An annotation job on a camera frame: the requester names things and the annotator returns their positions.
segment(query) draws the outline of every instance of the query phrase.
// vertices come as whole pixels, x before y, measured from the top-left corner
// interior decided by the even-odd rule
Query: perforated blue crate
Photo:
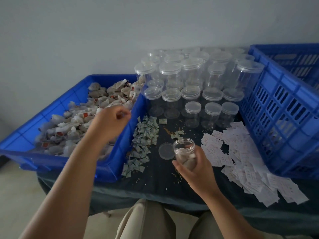
[[[68,109],[70,101],[75,103],[86,102],[88,87],[92,82],[98,82],[102,87],[110,87],[115,82],[127,79],[136,81],[136,75],[90,75],[69,89],[66,93],[32,117],[6,139],[0,143],[0,154],[4,154],[20,164],[21,169],[37,172],[48,172],[54,169],[61,170],[66,164],[67,157],[50,156],[28,152],[34,148],[34,138],[40,133],[38,128],[48,122],[52,114],[62,115]],[[137,117],[145,114],[145,98],[139,96],[131,111],[131,120],[118,137],[110,156],[98,161],[96,180],[115,182],[121,177],[126,152],[130,148],[133,133],[137,124]]]
[[[319,179],[319,44],[252,45],[265,65],[240,112],[268,169]]]

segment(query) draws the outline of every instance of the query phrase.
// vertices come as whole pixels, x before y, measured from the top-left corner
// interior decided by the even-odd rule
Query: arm
[[[83,238],[98,156],[129,120],[130,111],[123,106],[96,115],[21,239]]]
[[[173,164],[190,187],[205,201],[225,239],[262,239],[262,235],[247,223],[235,207],[221,193],[213,168],[201,147],[195,148],[197,165],[189,171],[178,161]]]

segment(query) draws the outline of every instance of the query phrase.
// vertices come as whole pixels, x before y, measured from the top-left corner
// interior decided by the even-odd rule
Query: forearm
[[[212,212],[225,239],[263,238],[221,192],[205,195],[203,200]]]
[[[89,139],[81,141],[21,238],[83,237],[100,150]]]

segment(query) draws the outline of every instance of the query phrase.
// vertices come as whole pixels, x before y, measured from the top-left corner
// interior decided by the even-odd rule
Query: blue basket
[[[252,45],[265,65],[240,112],[268,169],[319,179],[319,44]]]
[[[98,82],[102,87],[110,87],[115,82],[127,79],[136,81],[136,75],[90,75],[69,89],[66,93],[44,108],[41,112],[23,124],[0,143],[0,154],[4,154],[20,164],[24,170],[48,172],[54,169],[61,170],[66,164],[67,157],[50,156],[28,152],[34,148],[34,138],[40,133],[38,128],[48,122],[52,114],[63,115],[68,109],[70,101],[75,103],[86,102],[88,87],[92,82]],[[115,182],[121,177],[126,152],[130,148],[133,133],[137,124],[137,117],[146,112],[145,98],[139,96],[132,109],[132,118],[118,137],[110,156],[104,161],[98,161],[96,180]]]

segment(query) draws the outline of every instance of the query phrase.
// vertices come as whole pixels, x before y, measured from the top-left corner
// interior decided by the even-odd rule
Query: person's right hand
[[[203,149],[195,146],[197,165],[189,171],[177,160],[173,160],[173,165],[188,182],[189,186],[202,198],[220,193],[215,180],[211,163],[207,160]]]

